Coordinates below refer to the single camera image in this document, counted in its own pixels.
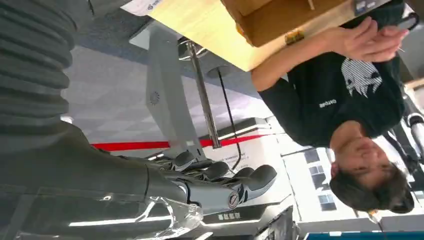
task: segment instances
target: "black cable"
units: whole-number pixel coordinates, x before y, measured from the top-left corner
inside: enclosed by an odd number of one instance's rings
[[[383,221],[383,219],[380,221],[380,222],[378,222],[377,224],[378,224],[378,227],[380,228],[380,231],[381,231],[381,233],[383,234],[383,238],[384,238],[384,240],[389,240],[388,238],[387,238],[387,235],[386,235],[386,232],[384,231],[384,229],[383,229],[383,224],[381,223]]]
[[[232,131],[234,132],[234,138],[237,139],[236,125],[234,124],[233,114],[231,113],[230,103],[228,102],[227,92],[226,92],[225,87],[224,87],[224,81],[223,81],[223,77],[221,76],[221,71],[220,71],[219,67],[216,69],[216,71],[218,72],[219,81],[221,82],[222,92],[224,93],[226,109],[228,111]],[[236,167],[239,165],[240,161],[242,160],[242,150],[240,149],[240,144],[238,142],[237,142],[237,150],[238,150],[238,159],[235,162],[234,166],[232,166],[232,168],[231,168],[232,170],[236,169]]]
[[[236,173],[231,169],[231,168],[229,168],[228,169],[232,174],[234,174],[234,175],[236,175]]]
[[[410,192],[413,194],[413,196],[415,197],[415,199],[417,199],[417,202],[419,204],[419,207],[422,208],[423,206],[421,205],[421,202],[418,200],[417,195],[415,194],[415,192],[413,190],[410,190]]]

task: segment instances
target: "black t-shirt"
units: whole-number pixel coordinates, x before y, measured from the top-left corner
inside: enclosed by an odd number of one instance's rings
[[[404,10],[394,0],[372,11],[379,27],[395,25]],[[365,16],[343,25],[357,26]],[[376,137],[399,123],[404,103],[400,59],[371,63],[352,60],[334,52],[306,61],[260,92],[287,134],[303,146],[328,147],[333,132],[354,120],[369,137]]]

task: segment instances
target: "wooden tabletop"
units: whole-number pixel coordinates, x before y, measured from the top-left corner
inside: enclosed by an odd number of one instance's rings
[[[389,1],[381,0],[379,4]],[[251,46],[237,32],[235,21],[220,0],[163,0],[149,15],[246,72],[286,44],[282,35],[261,47]],[[306,22],[299,29],[308,37],[340,26],[354,17],[353,0],[341,0],[338,7]]]

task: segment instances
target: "cardboard box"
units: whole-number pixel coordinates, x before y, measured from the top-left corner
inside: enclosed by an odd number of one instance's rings
[[[260,47],[349,0],[221,0],[247,41]]]

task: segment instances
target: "phone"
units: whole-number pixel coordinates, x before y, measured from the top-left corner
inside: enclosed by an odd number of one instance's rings
[[[402,30],[414,30],[420,24],[420,16],[416,12],[411,12],[407,17],[400,20],[397,26]]]

